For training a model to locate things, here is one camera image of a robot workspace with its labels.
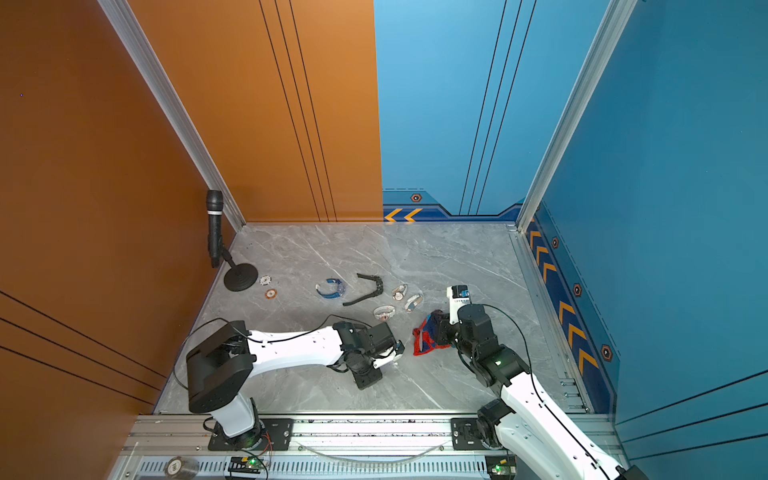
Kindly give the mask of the red and blue cloth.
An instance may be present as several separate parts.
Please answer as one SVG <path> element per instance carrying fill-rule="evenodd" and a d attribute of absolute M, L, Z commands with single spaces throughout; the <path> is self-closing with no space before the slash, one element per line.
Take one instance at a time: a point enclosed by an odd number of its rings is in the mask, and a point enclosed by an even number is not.
<path fill-rule="evenodd" d="M 442 310 L 434 310 L 412 331 L 414 337 L 413 355 L 423 356 L 434 350 L 447 349 L 449 344 L 438 340 L 438 330 L 446 315 Z"/>

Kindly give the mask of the pink white watch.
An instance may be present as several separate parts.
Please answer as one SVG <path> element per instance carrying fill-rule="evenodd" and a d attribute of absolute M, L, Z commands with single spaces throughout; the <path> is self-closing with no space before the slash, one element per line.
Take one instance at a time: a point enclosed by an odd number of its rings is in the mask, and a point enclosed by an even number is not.
<path fill-rule="evenodd" d="M 396 313 L 396 308 L 392 305 L 383 305 L 373 311 L 373 316 L 379 321 L 387 321 Z"/>

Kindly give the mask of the beige band watch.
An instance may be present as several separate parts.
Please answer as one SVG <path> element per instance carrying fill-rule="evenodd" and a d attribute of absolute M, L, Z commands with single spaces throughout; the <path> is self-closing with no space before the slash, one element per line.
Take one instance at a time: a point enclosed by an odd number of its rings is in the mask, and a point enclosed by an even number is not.
<path fill-rule="evenodd" d="M 395 362 L 399 360 L 402 357 L 401 353 L 392 352 L 390 355 L 384 357 L 384 358 L 376 358 L 372 362 L 372 366 L 374 369 L 379 369 L 385 365 L 388 365 L 392 362 Z"/>

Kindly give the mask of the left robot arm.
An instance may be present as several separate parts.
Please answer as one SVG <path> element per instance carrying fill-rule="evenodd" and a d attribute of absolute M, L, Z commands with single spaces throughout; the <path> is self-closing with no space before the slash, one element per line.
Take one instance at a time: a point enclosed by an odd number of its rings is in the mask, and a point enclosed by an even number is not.
<path fill-rule="evenodd" d="M 364 390 L 383 378 L 381 368 L 404 353 L 389 325 L 370 326 L 339 317 L 303 332 L 249 330 L 227 321 L 186 355 L 188 409 L 208 414 L 214 433 L 231 446 L 251 446 L 262 437 L 255 401 L 241 393 L 246 382 L 263 373 L 322 366 L 351 373 Z"/>

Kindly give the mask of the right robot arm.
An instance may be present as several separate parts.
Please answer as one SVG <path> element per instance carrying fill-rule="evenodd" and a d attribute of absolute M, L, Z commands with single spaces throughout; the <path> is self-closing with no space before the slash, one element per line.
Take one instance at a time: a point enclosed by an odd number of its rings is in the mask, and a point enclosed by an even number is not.
<path fill-rule="evenodd" d="M 590 439 L 552 400 L 530 362 L 500 343 L 483 304 L 467 304 L 456 320 L 430 315 L 440 346 L 456 348 L 460 360 L 499 398 L 477 412 L 477 427 L 492 448 L 515 454 L 541 479 L 645 479 L 636 465 L 624 467 Z"/>

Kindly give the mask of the black microphone on stand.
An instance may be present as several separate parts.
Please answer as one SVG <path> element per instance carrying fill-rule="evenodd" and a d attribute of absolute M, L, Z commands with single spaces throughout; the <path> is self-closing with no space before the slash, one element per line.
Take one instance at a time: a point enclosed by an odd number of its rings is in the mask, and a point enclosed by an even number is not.
<path fill-rule="evenodd" d="M 213 268 L 222 262 L 229 266 L 224 274 L 224 286 L 232 292 L 245 291 L 258 280 L 258 269 L 249 263 L 236 264 L 223 241 L 224 196 L 220 190 L 208 190 L 206 211 L 208 215 L 208 254 Z"/>

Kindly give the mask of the green circuit board right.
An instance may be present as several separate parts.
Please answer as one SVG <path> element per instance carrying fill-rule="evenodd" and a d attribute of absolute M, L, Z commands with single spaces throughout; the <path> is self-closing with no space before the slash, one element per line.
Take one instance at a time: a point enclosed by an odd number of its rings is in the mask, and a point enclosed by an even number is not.
<path fill-rule="evenodd" d="M 517 465 L 509 456 L 485 456 L 486 471 L 491 480 L 514 480 Z"/>

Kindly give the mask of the green circuit board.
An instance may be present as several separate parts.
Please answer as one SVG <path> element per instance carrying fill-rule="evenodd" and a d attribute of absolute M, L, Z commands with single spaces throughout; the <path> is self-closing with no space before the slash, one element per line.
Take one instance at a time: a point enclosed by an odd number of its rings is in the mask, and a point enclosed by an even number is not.
<path fill-rule="evenodd" d="M 269 472 L 255 456 L 232 456 L 226 467 L 227 479 L 268 479 Z"/>
<path fill-rule="evenodd" d="M 491 480 L 514 480 L 517 465 L 509 456 L 485 456 L 486 471 Z"/>

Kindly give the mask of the green circuit board left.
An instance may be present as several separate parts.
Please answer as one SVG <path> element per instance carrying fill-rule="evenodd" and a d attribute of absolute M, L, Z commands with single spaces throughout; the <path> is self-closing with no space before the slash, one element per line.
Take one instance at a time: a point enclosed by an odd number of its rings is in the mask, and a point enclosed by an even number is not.
<path fill-rule="evenodd" d="M 226 467 L 227 479 L 268 479 L 269 472 L 255 456 L 232 456 Z"/>

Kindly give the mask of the silver tape roll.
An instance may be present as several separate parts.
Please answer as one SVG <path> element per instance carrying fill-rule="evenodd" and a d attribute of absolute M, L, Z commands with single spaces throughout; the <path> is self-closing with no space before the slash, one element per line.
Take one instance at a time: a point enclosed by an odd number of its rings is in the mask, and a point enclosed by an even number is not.
<path fill-rule="evenodd" d="M 192 480 L 199 471 L 199 462 L 192 457 L 173 457 L 164 467 L 165 477 L 172 480 Z"/>

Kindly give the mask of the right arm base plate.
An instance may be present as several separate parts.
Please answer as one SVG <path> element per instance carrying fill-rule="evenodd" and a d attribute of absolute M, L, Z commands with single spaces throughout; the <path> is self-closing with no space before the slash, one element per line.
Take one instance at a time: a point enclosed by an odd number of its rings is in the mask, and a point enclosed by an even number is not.
<path fill-rule="evenodd" d="M 457 451 L 497 450 L 500 448 L 494 427 L 477 417 L 450 419 L 453 449 Z"/>

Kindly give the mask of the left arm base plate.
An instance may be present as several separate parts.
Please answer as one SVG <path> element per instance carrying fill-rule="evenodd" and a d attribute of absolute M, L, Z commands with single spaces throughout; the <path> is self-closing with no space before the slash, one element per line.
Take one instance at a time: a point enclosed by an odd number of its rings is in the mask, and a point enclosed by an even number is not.
<path fill-rule="evenodd" d="M 208 425 L 209 417 L 203 424 L 210 434 L 207 449 L 209 451 L 249 450 L 257 453 L 263 451 L 287 451 L 291 442 L 294 421 L 291 418 L 259 418 L 253 429 L 235 437 L 225 435 L 223 427 L 215 422 Z"/>

